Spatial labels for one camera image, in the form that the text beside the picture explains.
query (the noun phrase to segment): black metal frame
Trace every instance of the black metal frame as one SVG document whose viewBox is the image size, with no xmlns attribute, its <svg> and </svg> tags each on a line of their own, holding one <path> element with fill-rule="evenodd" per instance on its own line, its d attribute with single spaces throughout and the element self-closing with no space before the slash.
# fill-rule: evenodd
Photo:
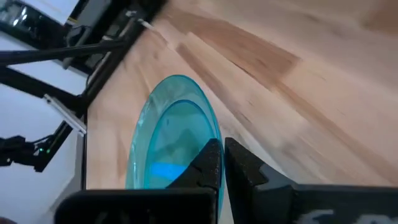
<svg viewBox="0 0 398 224">
<path fill-rule="evenodd" d="M 4 32 L 11 37 L 22 41 L 30 45 L 31 47 L 39 50 L 52 49 L 57 47 L 64 47 L 65 43 L 63 43 L 63 38 L 67 34 L 67 32 L 73 29 L 73 26 L 70 24 L 61 25 L 58 22 L 53 21 L 51 18 L 42 14 L 41 12 L 35 10 L 29 5 L 24 4 L 23 2 L 15 2 L 20 6 L 26 7 L 30 10 L 35 11 L 36 16 L 40 16 L 41 23 L 45 22 L 45 26 L 41 26 L 41 28 L 45 27 L 40 33 L 45 36 L 36 37 L 32 34 L 15 29 L 15 27 L 10 26 L 9 24 L 0 22 L 0 31 Z M 75 6 L 73 12 L 71 13 L 71 18 L 78 18 L 80 13 L 84 10 L 88 0 L 79 0 L 78 4 Z M 104 14 L 100 17 L 99 21 L 96 23 L 94 27 L 92 27 L 92 31 L 88 39 L 83 44 L 96 44 L 101 42 L 102 37 L 106 35 L 110 25 L 113 24 L 113 20 L 109 18 L 116 18 L 119 13 L 130 5 L 131 0 L 121 0 L 121 1 L 113 1 L 107 10 L 104 11 Z M 90 67 L 86 64 L 89 55 L 84 55 L 83 57 L 76 57 L 71 61 L 70 66 L 87 74 L 91 74 L 94 72 L 94 68 Z"/>
<path fill-rule="evenodd" d="M 150 22 L 164 3 L 165 0 L 154 0 L 152 4 L 150 6 L 146 6 L 145 9 L 141 8 L 137 3 L 133 4 L 130 10 L 136 11 L 136 15 L 139 15 L 140 17 L 134 19 L 133 24 L 127 28 L 125 34 L 118 40 L 62 49 L 0 52 L 0 83 L 39 98 L 42 98 L 45 94 L 53 96 L 67 106 L 68 109 L 75 112 L 77 118 L 82 118 L 87 114 L 87 109 L 91 105 L 91 102 L 93 102 L 97 94 L 101 91 L 102 87 L 119 65 L 120 61 L 127 54 L 131 45 L 134 44 L 144 30 L 144 27 L 140 23 L 136 22 L 137 19 L 143 19 Z M 111 53 L 80 96 L 71 95 L 63 90 L 55 88 L 54 86 L 5 67 L 6 65 L 14 65 L 17 63 L 37 62 L 78 55 L 97 54 L 100 52 Z M 63 121 L 60 124 L 52 137 L 46 142 L 47 149 L 49 150 L 39 152 L 39 155 L 35 157 L 35 171 L 42 172 L 45 169 L 71 131 L 72 127 L 70 127 L 66 122 Z M 84 164 L 86 159 L 85 154 L 86 149 L 84 146 Z M 82 175 L 85 177 L 85 166 L 82 166 Z"/>
</svg>

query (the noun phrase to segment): glass plate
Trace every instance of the glass plate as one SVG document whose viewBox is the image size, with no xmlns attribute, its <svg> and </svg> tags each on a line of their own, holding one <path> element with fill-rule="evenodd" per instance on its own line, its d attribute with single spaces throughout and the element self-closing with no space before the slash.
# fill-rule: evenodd
<svg viewBox="0 0 398 224">
<path fill-rule="evenodd" d="M 189 77 L 167 77 L 155 87 L 141 111 L 131 143 L 126 188 L 165 188 L 211 138 L 222 142 L 204 92 Z M 220 208 L 224 179 L 221 183 Z"/>
</svg>

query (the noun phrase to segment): wooden tabletop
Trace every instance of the wooden tabletop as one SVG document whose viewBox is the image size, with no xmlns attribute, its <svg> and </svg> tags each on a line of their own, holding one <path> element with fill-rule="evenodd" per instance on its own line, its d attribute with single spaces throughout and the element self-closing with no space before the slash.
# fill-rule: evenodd
<svg viewBox="0 0 398 224">
<path fill-rule="evenodd" d="M 124 188 L 149 93 L 184 74 L 299 183 L 398 185 L 395 0 L 171 0 L 88 112 L 87 188 Z"/>
</svg>

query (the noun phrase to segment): white surface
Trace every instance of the white surface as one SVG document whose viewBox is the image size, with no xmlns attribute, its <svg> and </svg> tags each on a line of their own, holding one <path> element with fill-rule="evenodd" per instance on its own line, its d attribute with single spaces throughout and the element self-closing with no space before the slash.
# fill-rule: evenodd
<svg viewBox="0 0 398 224">
<path fill-rule="evenodd" d="M 26 50 L 27 47 L 0 33 L 0 50 Z M 85 78 L 64 70 L 55 62 L 12 66 L 27 75 L 73 94 L 85 88 Z M 22 135 L 28 141 L 52 134 L 61 123 L 59 114 L 42 99 L 0 84 L 0 136 Z M 0 217 L 20 224 L 50 222 L 50 207 L 75 174 L 76 137 L 71 133 L 43 173 L 33 167 L 12 164 L 0 167 Z"/>
<path fill-rule="evenodd" d="M 22 0 L 64 25 L 79 0 Z"/>
</svg>

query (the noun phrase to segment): black cable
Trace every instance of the black cable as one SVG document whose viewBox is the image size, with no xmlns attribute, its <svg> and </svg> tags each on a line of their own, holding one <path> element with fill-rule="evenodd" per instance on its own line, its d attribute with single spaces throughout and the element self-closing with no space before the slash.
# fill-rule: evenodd
<svg viewBox="0 0 398 224">
<path fill-rule="evenodd" d="M 31 143 L 32 143 L 32 144 L 36 144 L 36 143 L 42 142 L 43 140 L 47 140 L 48 138 L 51 138 L 51 137 L 52 137 L 52 134 L 49 134 L 48 136 L 43 137 L 43 138 L 41 138 L 41 139 L 38 139 L 38 140 L 36 140 L 36 141 L 32 141 Z"/>
</svg>

